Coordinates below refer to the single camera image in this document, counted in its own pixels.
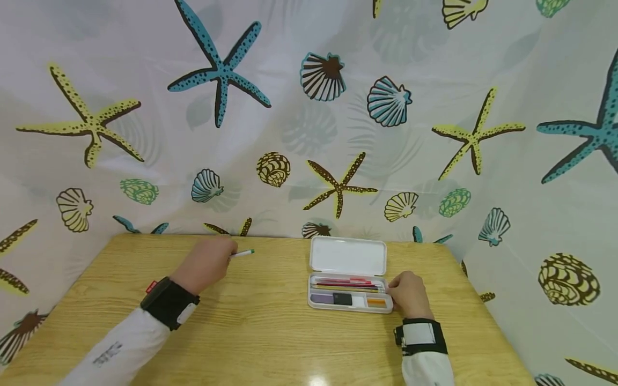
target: table surface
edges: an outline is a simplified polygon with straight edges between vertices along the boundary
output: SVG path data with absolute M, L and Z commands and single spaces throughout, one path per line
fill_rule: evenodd
M 3 385 L 51 385 L 168 275 L 200 238 L 118 235 L 0 376 Z M 400 385 L 397 313 L 307 305 L 309 240 L 237 237 L 227 277 L 138 373 L 134 385 Z M 422 276 L 457 385 L 533 385 L 521 361 L 442 245 L 387 243 L 386 278 Z

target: hand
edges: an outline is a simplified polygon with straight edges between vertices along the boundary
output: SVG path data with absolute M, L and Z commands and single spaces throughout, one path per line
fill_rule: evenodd
M 170 279 L 194 295 L 223 279 L 230 263 L 230 254 L 238 244 L 229 236 L 205 238 L 195 244 Z
M 401 272 L 389 283 L 386 293 L 392 296 L 404 318 L 435 320 L 429 306 L 423 279 L 410 271 Z

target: open pencil case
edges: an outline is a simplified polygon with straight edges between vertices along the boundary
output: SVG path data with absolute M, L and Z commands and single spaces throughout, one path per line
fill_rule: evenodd
M 383 242 L 315 236 L 311 239 L 309 265 L 314 271 L 307 280 L 307 303 L 311 307 L 361 313 L 392 312 L 392 298 L 385 293 L 388 283 L 382 277 L 386 273 Z M 358 283 L 367 283 L 372 288 L 356 288 Z

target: black wrist strap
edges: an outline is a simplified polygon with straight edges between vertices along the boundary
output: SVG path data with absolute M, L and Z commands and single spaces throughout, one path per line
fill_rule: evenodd
M 200 304 L 200 297 L 174 283 L 169 277 L 164 277 L 146 295 L 140 307 L 173 331 L 181 326 L 178 317 L 191 303 Z
M 431 319 L 404 319 L 404 323 L 393 330 L 395 343 L 401 346 L 404 356 L 424 351 L 447 354 L 446 341 L 440 323 Z

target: fabric backdrop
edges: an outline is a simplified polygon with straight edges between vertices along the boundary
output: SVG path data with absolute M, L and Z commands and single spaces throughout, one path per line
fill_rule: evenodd
M 446 243 L 540 385 L 618 384 L 618 2 L 0 10 L 2 365 L 117 233 L 321 234 Z

